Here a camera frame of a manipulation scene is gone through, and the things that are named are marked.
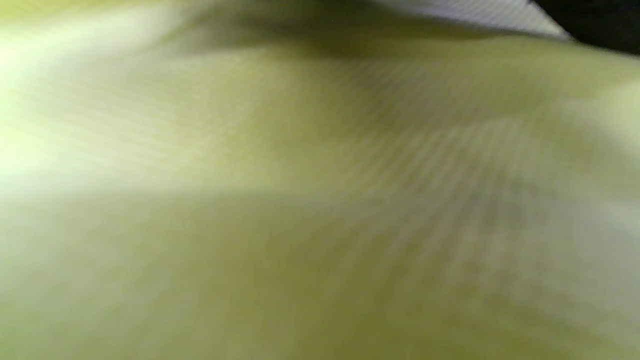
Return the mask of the person's left hand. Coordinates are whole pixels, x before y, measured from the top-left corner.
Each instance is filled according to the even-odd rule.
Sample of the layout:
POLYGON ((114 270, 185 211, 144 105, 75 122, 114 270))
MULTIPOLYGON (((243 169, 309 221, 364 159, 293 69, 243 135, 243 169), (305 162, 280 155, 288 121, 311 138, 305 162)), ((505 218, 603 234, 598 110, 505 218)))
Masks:
POLYGON ((640 54, 638 0, 535 0, 572 39, 626 55, 640 54))

